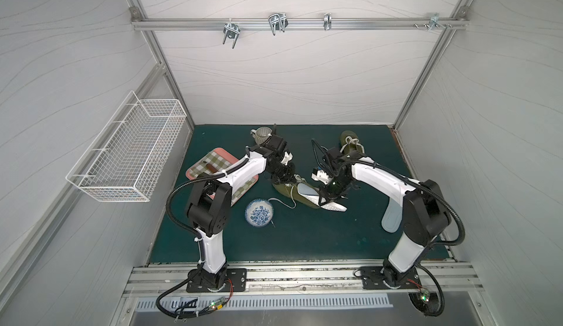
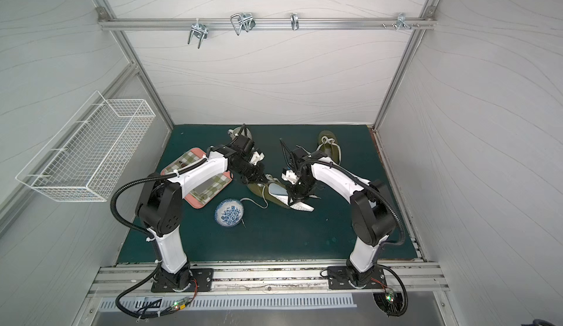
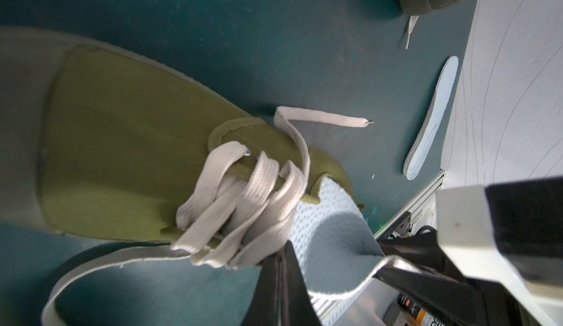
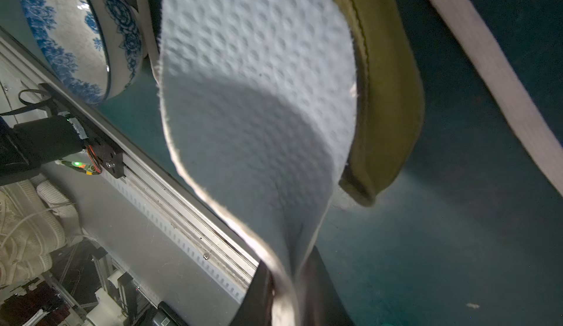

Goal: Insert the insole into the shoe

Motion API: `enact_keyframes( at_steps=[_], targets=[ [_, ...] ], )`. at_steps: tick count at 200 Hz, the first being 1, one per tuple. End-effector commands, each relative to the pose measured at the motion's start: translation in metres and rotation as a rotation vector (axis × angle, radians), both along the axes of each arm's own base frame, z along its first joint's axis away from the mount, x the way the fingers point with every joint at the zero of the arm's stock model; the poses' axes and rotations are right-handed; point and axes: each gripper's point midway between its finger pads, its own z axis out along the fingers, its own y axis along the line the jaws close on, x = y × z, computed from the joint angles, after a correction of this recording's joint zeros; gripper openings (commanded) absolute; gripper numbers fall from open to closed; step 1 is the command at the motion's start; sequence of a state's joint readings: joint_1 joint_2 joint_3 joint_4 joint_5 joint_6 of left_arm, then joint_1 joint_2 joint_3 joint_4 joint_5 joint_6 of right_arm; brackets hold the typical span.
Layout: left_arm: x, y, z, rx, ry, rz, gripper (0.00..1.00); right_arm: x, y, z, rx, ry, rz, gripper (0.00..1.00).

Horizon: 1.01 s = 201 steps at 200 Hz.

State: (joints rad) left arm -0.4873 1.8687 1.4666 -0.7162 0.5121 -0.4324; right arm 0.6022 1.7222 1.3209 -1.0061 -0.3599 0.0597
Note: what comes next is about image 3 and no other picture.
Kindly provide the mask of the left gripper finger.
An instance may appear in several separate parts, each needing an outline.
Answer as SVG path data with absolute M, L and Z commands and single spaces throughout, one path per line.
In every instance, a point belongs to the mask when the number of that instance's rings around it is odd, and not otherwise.
M 311 303 L 292 242 L 261 264 L 252 302 L 243 326 L 321 326 Z

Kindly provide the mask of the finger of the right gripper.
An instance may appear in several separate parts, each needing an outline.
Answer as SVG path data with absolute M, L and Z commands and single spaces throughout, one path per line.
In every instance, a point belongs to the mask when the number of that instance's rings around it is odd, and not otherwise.
M 381 239 L 382 251 L 398 257 L 406 267 L 384 267 L 375 277 L 390 283 L 418 302 L 446 325 L 483 325 L 484 303 L 438 246 L 436 233 L 398 239 Z

